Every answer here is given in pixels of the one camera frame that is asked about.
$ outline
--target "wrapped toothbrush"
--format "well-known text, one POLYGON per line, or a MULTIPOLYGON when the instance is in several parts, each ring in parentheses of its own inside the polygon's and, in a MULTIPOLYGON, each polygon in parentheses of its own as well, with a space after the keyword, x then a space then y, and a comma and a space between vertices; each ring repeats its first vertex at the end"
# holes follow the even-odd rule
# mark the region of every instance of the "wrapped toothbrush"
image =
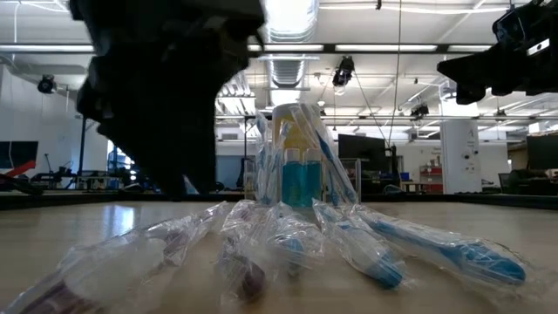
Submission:
POLYGON ((222 203, 70 250, 58 269, 3 313, 148 313, 186 254, 227 213, 222 203))
POLYGON ((281 124, 279 140, 275 145, 271 143, 269 123, 266 117, 258 113, 256 115, 256 126, 260 132, 256 142, 257 153, 255 156, 255 198, 262 204, 273 205, 279 200, 279 171, 282 165, 282 152, 284 143, 289 134, 292 124, 284 121, 281 124))
POLYGON ((241 304, 260 297, 267 281, 275 277, 273 258, 265 244, 269 207, 239 201, 228 214, 221 234, 225 242, 216 273, 222 288, 221 302, 241 304))
POLYGON ((350 182, 343 164, 334 153, 333 139, 316 110, 309 105, 293 106, 290 111, 311 148, 318 149, 326 165, 330 198, 334 205, 359 202, 357 192, 350 182))
POLYGON ((431 228, 355 205, 358 214, 374 231, 406 254, 433 263, 451 272, 482 292, 498 292, 499 297, 538 297, 556 276, 536 269, 525 258, 488 240, 431 228))
POLYGON ((314 211, 324 235, 335 244, 350 266, 375 279, 385 289, 401 285, 405 264, 396 258, 382 236, 363 222, 353 223, 326 203, 314 201, 314 211))
POLYGON ((272 255, 290 276, 323 263, 322 232, 289 205, 280 202, 271 209, 266 229, 272 255))

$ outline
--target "wooden table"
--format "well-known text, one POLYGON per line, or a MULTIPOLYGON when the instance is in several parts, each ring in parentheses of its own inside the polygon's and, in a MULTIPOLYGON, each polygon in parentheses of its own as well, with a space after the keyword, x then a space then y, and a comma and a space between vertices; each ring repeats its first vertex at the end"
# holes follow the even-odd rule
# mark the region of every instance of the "wooden table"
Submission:
MULTIPOLYGON (((76 244, 93 244, 136 226, 181 217, 209 207, 207 203, 122 202, 0 212, 0 309, 21 291, 54 269, 76 244)), ((501 242, 556 269, 558 212, 460 203, 383 203, 373 205, 388 214, 501 242)), ((222 239, 210 234, 190 251, 188 264, 178 271, 158 313, 218 313, 214 263, 222 239)), ((481 314, 496 312, 484 298, 466 290, 444 271, 407 259, 414 285, 397 291, 380 289, 351 268, 328 247, 327 263, 298 281, 279 277, 265 297, 240 313, 409 313, 481 314)), ((514 306, 517 313, 554 313, 558 289, 540 304, 514 306)))

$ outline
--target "ceiling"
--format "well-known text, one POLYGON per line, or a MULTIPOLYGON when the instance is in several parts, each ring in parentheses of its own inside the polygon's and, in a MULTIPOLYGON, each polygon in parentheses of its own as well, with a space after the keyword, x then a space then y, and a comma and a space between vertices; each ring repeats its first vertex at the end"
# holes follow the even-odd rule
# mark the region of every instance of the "ceiling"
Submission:
MULTIPOLYGON (((525 0, 514 1, 516 4, 525 0)), ((71 20, 63 10, 64 4, 52 1, 26 2, 17 9, 18 43, 89 43, 82 23, 71 20)), ((359 0, 322 0, 317 17, 316 34, 313 42, 320 44, 492 44, 495 42, 491 32, 492 23, 503 14, 509 5, 502 0, 384 0, 382 10, 375 10, 376 2, 359 0), (483 13, 456 13, 451 10, 491 10, 483 13), (422 10, 422 13, 410 12, 422 10)), ((0 0, 0 43, 14 42, 14 16, 17 1, 0 0)), ((91 56, 87 55, 30 55, 16 56, 16 63, 25 75, 36 76, 42 71, 52 71, 58 83, 70 88, 79 88, 83 81, 91 56)), ((444 79, 436 71, 438 62, 458 55, 397 54, 354 55, 357 76, 347 85, 343 95, 334 97, 330 75, 338 65, 342 55, 319 54, 309 61, 304 80, 301 101, 315 104, 325 102, 327 115, 357 115, 370 113, 391 115, 394 108, 400 108, 408 115, 416 97, 426 102, 431 114, 439 114, 439 88, 444 79)), ((269 82, 266 61, 252 59, 245 71, 251 92, 255 95, 255 106, 269 107, 269 82)), ((480 114, 495 113, 497 108, 505 107, 508 114, 532 115, 543 112, 553 114, 556 105, 554 97, 545 97, 532 104, 521 93, 495 98, 487 96, 479 104, 480 114)), ((513 126, 526 126, 528 121, 513 123, 513 126)))

